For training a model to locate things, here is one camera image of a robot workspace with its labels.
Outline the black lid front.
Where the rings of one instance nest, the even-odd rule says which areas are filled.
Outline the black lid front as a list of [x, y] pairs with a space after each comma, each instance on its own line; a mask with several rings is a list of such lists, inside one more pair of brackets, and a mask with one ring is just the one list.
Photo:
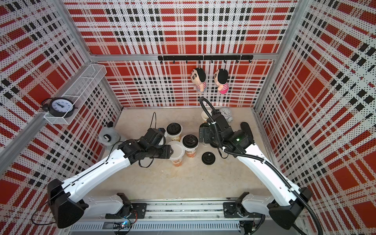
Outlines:
[[213, 165], [215, 163], [215, 155], [211, 152], [205, 152], [201, 160], [205, 165]]

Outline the black cup lid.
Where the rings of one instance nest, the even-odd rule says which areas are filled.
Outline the black cup lid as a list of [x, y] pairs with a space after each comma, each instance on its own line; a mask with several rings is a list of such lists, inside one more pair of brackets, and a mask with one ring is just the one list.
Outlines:
[[171, 136], [180, 135], [182, 131], [182, 126], [179, 123], [173, 122], [167, 126], [166, 131]]

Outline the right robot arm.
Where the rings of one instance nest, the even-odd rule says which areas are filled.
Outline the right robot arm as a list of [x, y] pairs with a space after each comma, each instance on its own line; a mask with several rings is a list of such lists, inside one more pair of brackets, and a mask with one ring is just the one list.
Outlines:
[[261, 152], [256, 145], [250, 126], [241, 123], [241, 129], [233, 131], [226, 118], [218, 110], [205, 111], [206, 123], [199, 128], [199, 142], [214, 145], [220, 153], [234, 156], [246, 165], [267, 187], [271, 196], [256, 196], [243, 193], [236, 201], [236, 212], [240, 217], [251, 213], [270, 216], [280, 227], [294, 228], [304, 232], [295, 221], [303, 210], [310, 214], [317, 234], [323, 234], [321, 223], [310, 207], [312, 192], [301, 188], [285, 177]]

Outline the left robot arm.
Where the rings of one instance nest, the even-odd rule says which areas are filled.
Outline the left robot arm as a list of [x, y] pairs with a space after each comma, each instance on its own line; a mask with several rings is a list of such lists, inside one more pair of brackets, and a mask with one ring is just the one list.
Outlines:
[[169, 159], [173, 150], [166, 144], [164, 128], [149, 128], [137, 140], [126, 140], [108, 157], [64, 181], [55, 179], [48, 184], [48, 205], [58, 228], [67, 228], [83, 217], [105, 215], [124, 218], [133, 206], [124, 193], [110, 197], [89, 197], [88, 193], [118, 171], [145, 158]]

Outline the small white clock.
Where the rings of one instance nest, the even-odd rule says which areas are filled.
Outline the small white clock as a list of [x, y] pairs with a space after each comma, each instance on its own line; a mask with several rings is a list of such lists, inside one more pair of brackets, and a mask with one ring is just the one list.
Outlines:
[[233, 121], [232, 111], [228, 108], [221, 108], [220, 113], [224, 116], [228, 123]]

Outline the black remote control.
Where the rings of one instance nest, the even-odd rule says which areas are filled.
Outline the black remote control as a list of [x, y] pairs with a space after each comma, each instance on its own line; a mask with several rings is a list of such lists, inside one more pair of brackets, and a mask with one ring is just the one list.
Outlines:
[[242, 122], [240, 124], [241, 130], [251, 139], [253, 139], [253, 133], [250, 128], [250, 125], [247, 122]]

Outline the grey plush toy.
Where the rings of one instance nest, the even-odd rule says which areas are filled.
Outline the grey plush toy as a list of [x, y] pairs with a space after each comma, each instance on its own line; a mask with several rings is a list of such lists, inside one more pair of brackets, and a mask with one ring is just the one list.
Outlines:
[[108, 122], [105, 127], [101, 129], [98, 136], [98, 142], [105, 147], [112, 147], [122, 140], [121, 134], [114, 128], [112, 121]]

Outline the plush doll pink striped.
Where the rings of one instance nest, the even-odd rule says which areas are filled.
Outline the plush doll pink striped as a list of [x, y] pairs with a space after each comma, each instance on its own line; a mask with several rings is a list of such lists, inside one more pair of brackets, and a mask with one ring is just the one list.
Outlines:
[[229, 73], [225, 69], [218, 69], [214, 74], [214, 83], [220, 94], [226, 94], [229, 91]]

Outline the plush doll blue striped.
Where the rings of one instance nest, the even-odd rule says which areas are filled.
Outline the plush doll blue striped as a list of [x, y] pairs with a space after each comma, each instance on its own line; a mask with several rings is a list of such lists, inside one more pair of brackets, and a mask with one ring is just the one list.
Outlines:
[[195, 68], [192, 70], [191, 73], [191, 81], [195, 85], [196, 90], [200, 93], [206, 91], [207, 83], [206, 83], [206, 74], [205, 71], [201, 68]]

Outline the black round alarm clock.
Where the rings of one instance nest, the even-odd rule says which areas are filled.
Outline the black round alarm clock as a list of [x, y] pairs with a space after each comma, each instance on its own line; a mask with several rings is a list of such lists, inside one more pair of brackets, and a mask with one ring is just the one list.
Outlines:
[[41, 102], [42, 110], [53, 117], [69, 118], [73, 115], [76, 106], [67, 98], [48, 98]]

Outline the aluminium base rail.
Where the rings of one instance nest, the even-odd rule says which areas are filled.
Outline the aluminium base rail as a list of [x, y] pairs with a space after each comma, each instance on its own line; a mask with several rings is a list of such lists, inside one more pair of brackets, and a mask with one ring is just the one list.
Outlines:
[[245, 192], [241, 197], [216, 200], [129, 201], [122, 194], [85, 197], [78, 209], [56, 209], [61, 235], [112, 231], [239, 231], [251, 235], [266, 218], [286, 229], [297, 218], [297, 207], [280, 207], [270, 196]]

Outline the black hook rail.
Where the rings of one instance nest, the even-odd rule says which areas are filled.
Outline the black hook rail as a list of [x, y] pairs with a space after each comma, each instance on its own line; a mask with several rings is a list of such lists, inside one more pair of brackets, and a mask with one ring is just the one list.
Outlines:
[[159, 61], [251, 61], [254, 55], [160, 55], [157, 57]]

